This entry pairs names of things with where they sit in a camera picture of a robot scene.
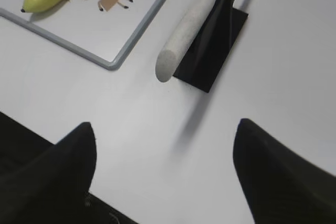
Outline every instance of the white surface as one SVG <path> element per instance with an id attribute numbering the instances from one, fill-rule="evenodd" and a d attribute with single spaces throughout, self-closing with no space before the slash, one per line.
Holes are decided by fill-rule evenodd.
<path id="1" fill-rule="evenodd" d="M 155 74 L 159 81 L 167 82 L 173 76 L 215 2 L 216 0 L 196 0 L 190 5 L 157 57 Z"/>
<path id="2" fill-rule="evenodd" d="M 336 174 L 335 1 L 251 0 L 210 94 L 154 74 L 191 1 L 167 0 L 116 72 L 0 19 L 0 111 L 54 143 L 92 122 L 92 191 L 141 224 L 253 224 L 232 161 L 241 118 Z"/>
<path id="3" fill-rule="evenodd" d="M 99 11 L 100 0 L 69 0 L 38 15 L 21 13 L 23 1 L 0 0 L 0 7 L 111 62 L 156 0 L 120 0 L 129 9 L 116 4 L 108 12 Z"/>

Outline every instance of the white cylindrical handle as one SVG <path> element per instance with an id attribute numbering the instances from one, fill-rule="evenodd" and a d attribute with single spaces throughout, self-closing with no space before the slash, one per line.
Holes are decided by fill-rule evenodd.
<path id="1" fill-rule="evenodd" d="M 215 2 L 216 0 L 197 0 L 182 18 L 157 57 L 155 73 L 159 81 L 167 82 L 174 74 Z"/>

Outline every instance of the black stand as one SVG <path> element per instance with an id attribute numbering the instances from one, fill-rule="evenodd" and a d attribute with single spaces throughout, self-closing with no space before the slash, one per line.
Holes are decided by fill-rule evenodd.
<path id="1" fill-rule="evenodd" d="M 174 77 L 210 91 L 248 16 L 233 8 L 233 1 L 216 0 Z"/>

